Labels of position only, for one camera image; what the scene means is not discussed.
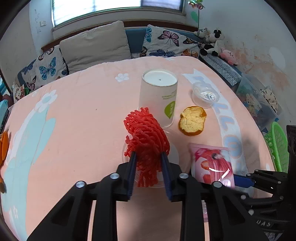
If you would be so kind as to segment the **butterfly pillow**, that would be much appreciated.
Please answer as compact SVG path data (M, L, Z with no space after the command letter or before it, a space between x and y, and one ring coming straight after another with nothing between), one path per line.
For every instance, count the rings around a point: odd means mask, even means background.
M60 46L56 45L21 69L15 78L15 83L32 92L68 74L68 66Z
M198 58L201 43L185 35L148 25L145 32L141 57L189 56Z

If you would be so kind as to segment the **small clear plastic container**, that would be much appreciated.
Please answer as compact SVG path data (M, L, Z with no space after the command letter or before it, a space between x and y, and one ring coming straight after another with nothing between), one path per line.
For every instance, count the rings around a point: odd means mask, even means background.
M210 108L219 98L219 94L210 84L196 82L192 85L192 101L199 107Z

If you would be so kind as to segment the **wall power socket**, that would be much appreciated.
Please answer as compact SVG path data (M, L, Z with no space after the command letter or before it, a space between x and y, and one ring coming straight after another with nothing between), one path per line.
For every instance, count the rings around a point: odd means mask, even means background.
M46 25L46 21L40 21L40 26L44 27Z

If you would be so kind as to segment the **butterfly pillow left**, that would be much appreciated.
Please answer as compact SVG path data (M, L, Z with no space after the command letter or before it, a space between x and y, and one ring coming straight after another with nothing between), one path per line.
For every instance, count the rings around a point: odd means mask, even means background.
M15 83L32 92L68 74L68 66L60 46L56 45L21 69L15 78Z

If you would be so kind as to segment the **orange owl plush toy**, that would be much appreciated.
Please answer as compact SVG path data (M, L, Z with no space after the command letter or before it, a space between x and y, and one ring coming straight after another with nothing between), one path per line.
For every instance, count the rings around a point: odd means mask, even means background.
M4 164L4 161L6 159L7 153L9 149L9 136L8 136L8 131L4 131L1 134L1 142L0 142L0 166L2 167ZM5 188L5 183L4 179L2 176L0 176L0 188L1 188L1 193L5 193L6 188Z

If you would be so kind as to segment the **colourful pinwheel decoration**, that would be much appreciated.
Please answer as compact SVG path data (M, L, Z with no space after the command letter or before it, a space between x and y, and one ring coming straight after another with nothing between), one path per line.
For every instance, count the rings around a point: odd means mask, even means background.
M188 1L188 4L192 8L197 8L198 10L202 10L205 8L203 5L203 0L190 0L190 1Z

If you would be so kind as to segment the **pink strawberry snack bag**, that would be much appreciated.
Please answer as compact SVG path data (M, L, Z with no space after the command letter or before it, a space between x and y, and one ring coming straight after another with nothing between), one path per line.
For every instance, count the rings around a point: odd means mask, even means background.
M189 149L192 156L191 173L197 181L206 184L219 181L229 188L235 186L227 148L190 143Z

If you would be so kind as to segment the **beige cushion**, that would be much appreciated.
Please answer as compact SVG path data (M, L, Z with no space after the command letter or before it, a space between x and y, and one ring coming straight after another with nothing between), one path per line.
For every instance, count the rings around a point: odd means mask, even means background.
M62 40L60 49L70 74L100 63L132 58L122 21L96 27Z

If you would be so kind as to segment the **clear plastic storage box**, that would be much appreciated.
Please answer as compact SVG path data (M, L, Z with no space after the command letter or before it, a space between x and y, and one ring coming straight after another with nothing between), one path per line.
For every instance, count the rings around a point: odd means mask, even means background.
M281 106L270 86L264 86L255 76L242 74L237 97L249 111L260 130L269 128L282 115Z

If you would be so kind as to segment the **green plastic trash basket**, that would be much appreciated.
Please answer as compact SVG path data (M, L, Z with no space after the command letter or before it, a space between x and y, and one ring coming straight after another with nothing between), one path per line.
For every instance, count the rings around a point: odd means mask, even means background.
M274 121L271 124L270 131L264 135L264 140L269 149L275 170L287 173L289 153L287 151L287 136L282 127Z

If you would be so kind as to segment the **cow plush toy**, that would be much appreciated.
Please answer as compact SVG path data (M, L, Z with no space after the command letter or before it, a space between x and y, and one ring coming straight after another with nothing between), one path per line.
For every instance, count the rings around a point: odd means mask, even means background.
M194 35L202 40L200 54L202 56L220 56L224 47L224 35L220 29L210 32L208 28L203 28L194 32Z

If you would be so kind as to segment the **window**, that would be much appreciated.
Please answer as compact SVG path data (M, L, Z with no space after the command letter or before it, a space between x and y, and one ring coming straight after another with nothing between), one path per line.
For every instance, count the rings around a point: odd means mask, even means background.
M115 9L157 8L183 11L184 2L180 0L155 1L102 1L102 0L56 0L52 1L52 15L55 26L68 20Z

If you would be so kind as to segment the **striped grey folded cloth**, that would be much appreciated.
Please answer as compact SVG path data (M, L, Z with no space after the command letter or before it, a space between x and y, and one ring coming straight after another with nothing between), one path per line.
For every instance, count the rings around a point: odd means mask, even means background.
M223 59L212 55L200 55L199 60L218 74L229 87L240 83L242 78L241 71L235 66L229 65Z

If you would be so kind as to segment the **red foam fruit net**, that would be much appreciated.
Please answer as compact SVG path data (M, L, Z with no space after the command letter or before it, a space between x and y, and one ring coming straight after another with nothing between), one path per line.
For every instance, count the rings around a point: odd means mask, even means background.
M158 121L148 108L130 112L123 121L128 136L125 138L125 156L137 155L138 187L152 187L162 171L161 156L170 152L170 143Z

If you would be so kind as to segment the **clear plastic round lid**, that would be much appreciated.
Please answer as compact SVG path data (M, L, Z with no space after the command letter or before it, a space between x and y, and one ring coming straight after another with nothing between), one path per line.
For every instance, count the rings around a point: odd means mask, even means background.
M177 135L170 129L138 130L127 134L122 151L122 161L127 162L132 152L137 154L135 181L138 187L163 187L161 154L164 152L172 163L180 162L178 148L174 143Z

